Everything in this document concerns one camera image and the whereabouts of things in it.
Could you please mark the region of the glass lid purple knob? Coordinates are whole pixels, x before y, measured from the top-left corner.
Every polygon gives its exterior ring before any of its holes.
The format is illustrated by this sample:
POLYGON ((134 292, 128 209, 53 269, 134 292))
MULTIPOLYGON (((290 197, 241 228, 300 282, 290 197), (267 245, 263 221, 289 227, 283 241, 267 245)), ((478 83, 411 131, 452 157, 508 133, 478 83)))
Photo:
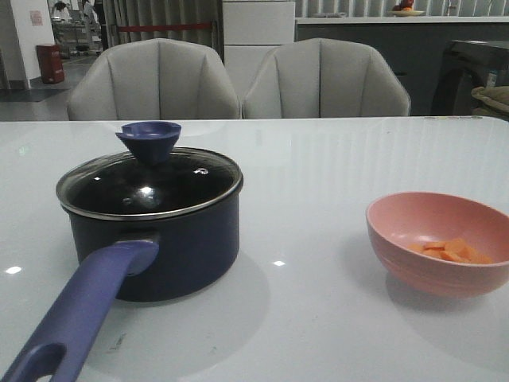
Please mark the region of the glass lid purple knob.
POLYGON ((126 147, 68 171, 56 184, 61 206, 100 220, 160 220, 212 206, 240 191, 235 161, 206 149, 178 146, 182 127, 144 121, 122 126, 126 147))

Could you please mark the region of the pink bowl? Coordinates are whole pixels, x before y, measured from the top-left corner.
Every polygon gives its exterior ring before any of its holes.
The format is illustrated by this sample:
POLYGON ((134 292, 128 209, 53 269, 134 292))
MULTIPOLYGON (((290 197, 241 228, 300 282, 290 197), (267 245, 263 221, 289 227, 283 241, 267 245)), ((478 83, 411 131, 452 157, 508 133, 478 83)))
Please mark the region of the pink bowl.
POLYGON ((380 263, 416 290, 450 298, 490 293, 508 282, 508 216, 477 201, 442 193, 403 192, 366 211, 380 263), (458 263, 424 255, 418 245, 461 238, 491 263, 458 263))

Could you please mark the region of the orange ham slices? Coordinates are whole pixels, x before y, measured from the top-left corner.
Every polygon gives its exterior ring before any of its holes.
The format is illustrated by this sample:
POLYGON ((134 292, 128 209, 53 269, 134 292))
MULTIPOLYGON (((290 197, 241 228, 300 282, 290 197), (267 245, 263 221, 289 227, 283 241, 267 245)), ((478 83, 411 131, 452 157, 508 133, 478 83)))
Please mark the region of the orange ham slices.
POLYGON ((414 243, 410 244, 408 248, 411 251, 415 251, 421 255, 426 255, 430 258, 441 259, 453 263, 493 263, 493 260, 490 256, 481 253, 469 245, 463 238, 414 243))

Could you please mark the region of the right grey upholstered chair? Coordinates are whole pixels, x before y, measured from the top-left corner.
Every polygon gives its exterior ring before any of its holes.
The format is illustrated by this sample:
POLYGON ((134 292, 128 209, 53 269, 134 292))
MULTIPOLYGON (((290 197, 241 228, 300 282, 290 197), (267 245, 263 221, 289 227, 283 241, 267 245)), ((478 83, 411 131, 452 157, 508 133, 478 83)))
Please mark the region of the right grey upholstered chair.
POLYGON ((243 97, 245 119, 408 116, 410 96, 375 48, 313 38, 269 51, 243 97))

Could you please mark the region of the grey upholstered chair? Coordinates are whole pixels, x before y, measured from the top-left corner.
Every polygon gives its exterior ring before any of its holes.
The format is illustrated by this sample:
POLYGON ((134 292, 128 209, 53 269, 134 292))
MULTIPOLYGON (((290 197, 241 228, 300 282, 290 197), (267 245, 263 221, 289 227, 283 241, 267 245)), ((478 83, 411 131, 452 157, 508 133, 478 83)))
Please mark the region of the grey upholstered chair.
POLYGON ((219 54, 166 38, 109 48, 71 91, 71 121, 238 119, 241 106, 219 54))
POLYGON ((243 97, 245 119, 408 116, 410 96, 375 48, 313 38, 269 51, 243 97))

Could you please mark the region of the left grey upholstered chair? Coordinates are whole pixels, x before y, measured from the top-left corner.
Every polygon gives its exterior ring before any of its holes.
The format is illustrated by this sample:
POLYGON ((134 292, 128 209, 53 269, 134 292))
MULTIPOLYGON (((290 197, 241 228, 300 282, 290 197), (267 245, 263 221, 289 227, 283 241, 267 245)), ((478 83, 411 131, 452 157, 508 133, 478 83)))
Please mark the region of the left grey upholstered chair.
POLYGON ((241 106, 219 54, 166 38, 109 48, 71 91, 71 121, 238 119, 241 106))

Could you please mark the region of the white cabinet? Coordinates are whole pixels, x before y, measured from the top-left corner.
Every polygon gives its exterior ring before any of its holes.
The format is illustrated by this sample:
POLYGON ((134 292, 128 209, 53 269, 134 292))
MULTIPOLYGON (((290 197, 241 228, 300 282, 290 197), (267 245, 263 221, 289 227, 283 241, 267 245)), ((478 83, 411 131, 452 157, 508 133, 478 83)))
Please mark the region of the white cabinet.
POLYGON ((268 51, 293 42, 295 2, 224 1, 224 65, 243 96, 268 51))

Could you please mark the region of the red barrier belt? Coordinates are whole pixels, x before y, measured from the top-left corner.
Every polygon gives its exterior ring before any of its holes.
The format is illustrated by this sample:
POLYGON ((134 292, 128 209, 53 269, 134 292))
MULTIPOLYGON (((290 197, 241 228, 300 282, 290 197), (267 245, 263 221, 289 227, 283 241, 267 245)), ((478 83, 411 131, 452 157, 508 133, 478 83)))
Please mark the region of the red barrier belt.
POLYGON ((213 22, 202 22, 193 24, 179 25, 128 25, 118 26, 117 30, 121 33, 150 33, 150 32, 180 32, 190 30, 212 29, 213 22))

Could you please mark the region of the dark grey counter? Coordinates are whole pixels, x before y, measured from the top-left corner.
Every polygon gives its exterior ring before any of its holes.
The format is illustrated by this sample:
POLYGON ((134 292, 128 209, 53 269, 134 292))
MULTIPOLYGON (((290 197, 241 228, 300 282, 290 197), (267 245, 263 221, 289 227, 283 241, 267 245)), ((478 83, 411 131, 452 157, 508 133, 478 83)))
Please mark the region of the dark grey counter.
POLYGON ((353 41, 377 49, 411 98, 412 115, 431 115, 442 54, 450 41, 507 41, 507 17, 297 18, 295 38, 353 41))

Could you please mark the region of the grey curtain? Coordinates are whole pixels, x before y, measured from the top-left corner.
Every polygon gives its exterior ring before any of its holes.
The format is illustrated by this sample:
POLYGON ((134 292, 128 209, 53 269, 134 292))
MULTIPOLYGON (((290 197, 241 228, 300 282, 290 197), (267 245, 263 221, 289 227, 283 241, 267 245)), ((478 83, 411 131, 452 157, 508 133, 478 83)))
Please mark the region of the grey curtain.
POLYGON ((111 46, 154 38, 206 45, 223 57, 221 1, 105 1, 106 27, 111 46), (118 26, 179 25, 213 22, 212 29, 180 32, 121 33, 118 26))

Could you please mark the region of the fruit plate on counter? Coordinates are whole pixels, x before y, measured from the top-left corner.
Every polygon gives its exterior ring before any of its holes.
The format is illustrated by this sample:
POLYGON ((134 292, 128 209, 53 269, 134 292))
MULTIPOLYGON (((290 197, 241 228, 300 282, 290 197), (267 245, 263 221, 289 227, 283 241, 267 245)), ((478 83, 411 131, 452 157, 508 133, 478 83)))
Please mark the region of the fruit plate on counter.
POLYGON ((398 1, 388 11, 390 16, 401 18, 422 16, 424 13, 424 10, 416 10, 414 8, 414 0, 398 1))

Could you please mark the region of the red bin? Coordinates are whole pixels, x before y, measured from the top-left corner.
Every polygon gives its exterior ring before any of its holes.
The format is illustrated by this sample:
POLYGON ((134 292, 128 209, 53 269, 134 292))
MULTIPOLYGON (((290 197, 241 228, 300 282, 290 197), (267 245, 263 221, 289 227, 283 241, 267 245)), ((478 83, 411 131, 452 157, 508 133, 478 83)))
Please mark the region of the red bin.
POLYGON ((64 81, 64 69, 58 45, 41 44, 36 46, 37 59, 44 84, 58 84, 64 81))

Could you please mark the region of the dark washing machine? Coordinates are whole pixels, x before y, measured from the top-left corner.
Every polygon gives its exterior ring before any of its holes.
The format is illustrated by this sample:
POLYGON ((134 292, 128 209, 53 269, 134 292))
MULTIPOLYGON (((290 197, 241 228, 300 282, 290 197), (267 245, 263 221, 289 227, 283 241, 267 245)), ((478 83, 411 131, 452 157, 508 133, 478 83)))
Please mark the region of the dark washing machine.
POLYGON ((450 41, 442 54, 430 114, 470 115, 478 104, 473 88, 507 85, 507 41, 450 41))

